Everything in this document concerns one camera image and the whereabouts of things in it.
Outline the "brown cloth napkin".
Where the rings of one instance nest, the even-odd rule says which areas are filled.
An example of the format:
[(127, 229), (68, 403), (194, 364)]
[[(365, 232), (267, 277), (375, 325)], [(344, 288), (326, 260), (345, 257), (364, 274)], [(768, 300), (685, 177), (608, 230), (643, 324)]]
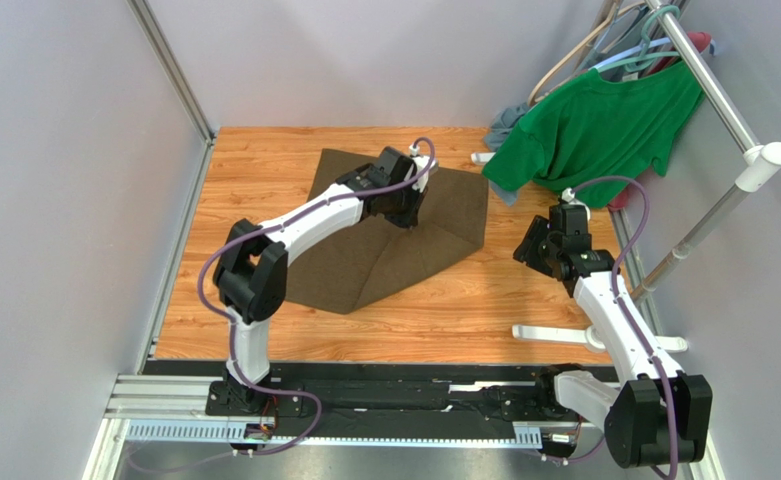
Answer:
[(481, 175), (439, 168), (417, 226), (377, 216), (334, 233), (289, 267), (287, 301), (351, 314), (446, 270), (483, 247), (488, 194)]

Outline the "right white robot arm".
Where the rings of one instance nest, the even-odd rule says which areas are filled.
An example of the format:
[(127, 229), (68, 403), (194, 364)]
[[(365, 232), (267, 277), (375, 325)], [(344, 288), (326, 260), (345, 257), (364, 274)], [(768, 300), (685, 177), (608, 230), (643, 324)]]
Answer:
[(615, 258), (592, 247), (586, 207), (561, 201), (531, 222), (513, 257), (563, 284), (590, 319), (584, 330), (516, 324), (518, 340), (576, 343), (607, 353), (618, 383), (611, 387), (577, 364), (545, 368), (536, 407), (556, 417), (576, 413), (599, 428), (622, 468), (675, 467), (704, 458), (713, 392), (702, 375), (672, 358), (685, 342), (655, 336), (632, 301)]

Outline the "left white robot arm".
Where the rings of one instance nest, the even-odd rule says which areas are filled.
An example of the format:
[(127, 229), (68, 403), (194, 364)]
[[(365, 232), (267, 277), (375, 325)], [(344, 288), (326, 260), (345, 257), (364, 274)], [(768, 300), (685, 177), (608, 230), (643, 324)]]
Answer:
[(407, 152), (386, 147), (380, 155), (337, 179), (315, 198), (275, 219), (234, 223), (225, 244), (202, 266), (220, 304), (198, 295), (229, 325), (223, 378), (210, 386), (206, 410), (214, 416), (253, 415), (281, 397), (268, 385), (271, 319), (286, 296), (291, 264), (331, 235), (381, 216), (412, 228), (438, 167), (436, 153), (423, 155), (413, 143)]

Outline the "green t-shirt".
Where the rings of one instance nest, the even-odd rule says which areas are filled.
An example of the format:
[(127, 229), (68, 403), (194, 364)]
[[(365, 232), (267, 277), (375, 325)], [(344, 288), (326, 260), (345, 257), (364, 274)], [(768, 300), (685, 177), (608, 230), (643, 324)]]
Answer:
[(581, 186), (579, 200), (603, 208), (627, 178), (667, 174), (674, 144), (703, 100), (682, 63), (625, 82), (590, 70), (520, 118), (482, 173), (505, 191)]

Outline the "grey blue cloth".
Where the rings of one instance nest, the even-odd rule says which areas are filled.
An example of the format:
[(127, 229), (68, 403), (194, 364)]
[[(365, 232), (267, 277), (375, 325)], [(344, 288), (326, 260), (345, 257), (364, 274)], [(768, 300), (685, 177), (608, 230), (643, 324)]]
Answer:
[[(491, 122), (489, 132), (484, 136), (483, 142), (490, 152), (495, 153), (507, 140), (517, 122), (530, 110), (526, 103), (508, 107), (502, 110)], [(517, 191), (508, 191), (489, 182), (491, 190), (507, 206), (513, 206), (518, 199)]]

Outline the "teal clothes hanger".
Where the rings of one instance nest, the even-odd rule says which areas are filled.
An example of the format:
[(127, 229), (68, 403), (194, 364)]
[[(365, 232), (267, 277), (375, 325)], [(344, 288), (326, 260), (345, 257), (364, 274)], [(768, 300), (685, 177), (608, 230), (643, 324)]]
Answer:
[(652, 53), (653, 47), (658, 47), (666, 43), (670, 43), (671, 40), (653, 40), (650, 35), (652, 27), (658, 23), (659, 20), (666, 14), (672, 14), (675, 19), (678, 19), (681, 15), (681, 10), (678, 6), (668, 4), (655, 9), (645, 21), (640, 33), (640, 42), (636, 47), (623, 51), (603, 60), (591, 67), (592, 70), (598, 73), (603, 73), (615, 68), (624, 67), (630, 72), (640, 71), (647, 68), (653, 63), (654, 60), (663, 57), (677, 56), (677, 53), (672, 52), (657, 52)]

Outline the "light blue clothes hanger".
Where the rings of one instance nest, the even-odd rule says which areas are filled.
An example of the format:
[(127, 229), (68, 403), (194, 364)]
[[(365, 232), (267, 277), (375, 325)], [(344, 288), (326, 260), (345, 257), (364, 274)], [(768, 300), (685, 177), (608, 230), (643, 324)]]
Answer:
[(670, 43), (671, 40), (668, 37), (652, 40), (650, 42), (646, 42), (645, 44), (641, 44), (632, 47), (630, 49), (624, 50), (620, 53), (617, 53), (605, 60), (598, 62), (597, 64), (593, 65), (592, 68), (597, 70), (598, 72), (603, 72), (606, 67), (613, 66), (617, 62), (621, 62), (623, 60), (637, 60), (642, 53), (647, 54), (648, 51), (653, 48), (667, 45)]

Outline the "beige clothes hanger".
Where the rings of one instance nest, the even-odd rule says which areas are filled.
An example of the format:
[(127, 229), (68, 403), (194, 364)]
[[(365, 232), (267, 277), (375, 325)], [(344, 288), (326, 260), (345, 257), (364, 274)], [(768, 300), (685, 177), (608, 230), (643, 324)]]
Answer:
[(568, 51), (546, 74), (535, 84), (528, 95), (526, 104), (533, 107), (544, 95), (544, 87), (561, 71), (569, 66), (569, 63), (577, 57), (587, 55), (594, 42), (604, 36), (609, 27), (615, 25), (616, 21), (638, 9), (644, 4), (643, 1), (635, 1), (624, 5), (623, 1), (607, 0), (601, 3), (601, 7), (592, 22), (592, 28), (571, 50)]

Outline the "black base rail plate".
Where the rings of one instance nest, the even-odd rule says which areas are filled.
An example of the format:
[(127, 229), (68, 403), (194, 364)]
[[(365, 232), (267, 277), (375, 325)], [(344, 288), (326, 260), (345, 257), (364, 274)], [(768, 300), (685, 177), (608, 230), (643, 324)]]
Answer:
[(576, 414), (544, 403), (542, 365), (274, 362), (256, 392), (223, 362), (153, 360), (145, 375), (202, 379), (201, 411), (278, 437), (511, 440), (528, 422), (572, 431)]

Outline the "aluminium frame post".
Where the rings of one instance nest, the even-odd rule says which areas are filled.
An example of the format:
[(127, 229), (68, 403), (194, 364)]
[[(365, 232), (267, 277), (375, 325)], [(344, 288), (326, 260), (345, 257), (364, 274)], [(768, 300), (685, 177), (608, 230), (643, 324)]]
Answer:
[(211, 145), (216, 139), (216, 131), (211, 126), (197, 96), (193, 92), (190, 82), (181, 68), (150, 2), (146, 0), (128, 0), (127, 4), (162, 65), (195, 130), (205, 144)]

